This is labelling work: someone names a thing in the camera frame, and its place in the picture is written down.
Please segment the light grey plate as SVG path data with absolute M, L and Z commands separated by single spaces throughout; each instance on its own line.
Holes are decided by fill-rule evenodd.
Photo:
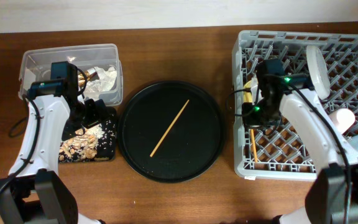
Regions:
M 306 46 L 306 61 L 310 78 L 320 99 L 326 99 L 330 94 L 329 73 L 321 50 L 314 45 Z

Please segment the pink cup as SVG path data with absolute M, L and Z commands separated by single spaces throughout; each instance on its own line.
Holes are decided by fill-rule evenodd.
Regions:
M 329 118 L 341 134 L 344 134 L 356 121 L 354 113 L 347 108 L 333 111 L 329 114 Z

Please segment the yellow bowl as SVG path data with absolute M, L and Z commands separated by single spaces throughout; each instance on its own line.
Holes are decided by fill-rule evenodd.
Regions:
M 244 92 L 244 103 L 252 103 L 253 105 L 262 99 L 260 90 L 257 89 L 258 81 L 256 78 L 252 78 L 244 85 L 244 89 L 250 89 L 250 91 Z

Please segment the wooden chopstick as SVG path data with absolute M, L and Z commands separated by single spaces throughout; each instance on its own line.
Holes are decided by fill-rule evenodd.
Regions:
M 164 132 L 164 134 L 162 135 L 162 137 L 160 138 L 160 140 L 158 141 L 157 145 L 154 147 L 154 149 L 152 150 L 152 152 L 150 153 L 149 157 L 153 157 L 154 154 L 157 152 L 158 148 L 160 147 L 160 145 L 163 143 L 164 139 L 167 137 L 168 133 L 170 132 L 170 130 L 173 128 L 173 126 L 175 125 L 175 123 L 177 122 L 177 120 L 179 119 L 179 117 L 181 116 L 181 114 L 183 113 L 183 111 L 185 110 L 186 106 L 188 105 L 188 103 L 190 102 L 190 100 L 187 100 L 185 102 L 185 104 L 182 106 L 182 108 L 180 109 L 180 111 L 177 113 L 177 115 L 174 117 L 173 121 L 170 123 L 170 125 L 168 126 L 168 128 L 166 129 L 166 131 Z
M 253 156 L 254 156 L 254 162 L 257 163 L 258 162 L 258 157 L 257 157 L 257 149 L 256 149 L 255 136 L 254 136 L 254 130 L 253 129 L 250 129 L 250 142 L 251 142 L 252 153 L 253 153 Z

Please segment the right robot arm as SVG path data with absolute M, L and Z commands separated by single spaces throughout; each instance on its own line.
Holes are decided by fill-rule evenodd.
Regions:
M 286 75 L 279 59 L 256 67 L 255 104 L 242 105 L 244 126 L 266 130 L 285 118 L 303 142 L 316 169 L 304 207 L 273 223 L 358 223 L 358 152 L 321 106 L 307 75 Z

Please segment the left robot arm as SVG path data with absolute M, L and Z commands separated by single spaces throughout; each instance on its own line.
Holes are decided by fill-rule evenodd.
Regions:
M 77 202 L 58 176 L 62 141 L 112 119 L 103 100 L 86 100 L 78 85 L 83 71 L 54 62 L 50 79 L 33 82 L 22 95 L 28 107 L 19 155 L 0 179 L 0 217 L 4 223 L 96 223 L 78 211 Z

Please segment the white tissue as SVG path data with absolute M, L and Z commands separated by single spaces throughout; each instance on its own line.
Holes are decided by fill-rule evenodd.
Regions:
M 114 86 L 117 78 L 117 70 L 109 67 L 107 70 L 93 67 L 85 72 L 88 78 L 85 93 L 109 91 Z

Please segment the gold snack wrapper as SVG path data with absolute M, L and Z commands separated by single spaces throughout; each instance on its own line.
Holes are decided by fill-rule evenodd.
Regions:
M 82 73 L 80 73 L 78 75 L 79 87 L 83 87 L 85 85 L 85 80 L 90 81 L 97 74 L 97 72 L 95 69 L 92 68 L 92 69 L 84 71 L 84 74 L 85 74 L 85 76 L 83 76 Z

